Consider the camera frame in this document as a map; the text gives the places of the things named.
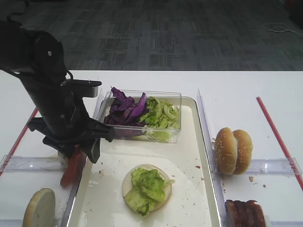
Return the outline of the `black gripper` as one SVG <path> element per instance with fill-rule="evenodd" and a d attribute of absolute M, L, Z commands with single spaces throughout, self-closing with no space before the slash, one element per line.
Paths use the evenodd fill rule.
<path fill-rule="evenodd" d="M 45 137 L 43 143 L 71 158 L 79 145 L 91 163 L 100 157 L 100 138 L 112 142 L 113 127 L 89 117 L 82 99 L 36 100 L 41 117 L 27 124 L 31 131 L 39 131 Z"/>

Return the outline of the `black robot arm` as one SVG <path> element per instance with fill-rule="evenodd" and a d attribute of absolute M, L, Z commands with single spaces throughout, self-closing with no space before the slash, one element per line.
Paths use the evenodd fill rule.
<path fill-rule="evenodd" d="M 41 116 L 28 127 L 44 135 L 44 144 L 67 158 L 79 146 L 92 163 L 98 161 L 100 140 L 112 141 L 115 132 L 90 118 L 83 98 L 96 97 L 101 82 L 74 79 L 60 42 L 48 32 L 1 21 L 0 68 L 21 81 L 38 109 Z"/>

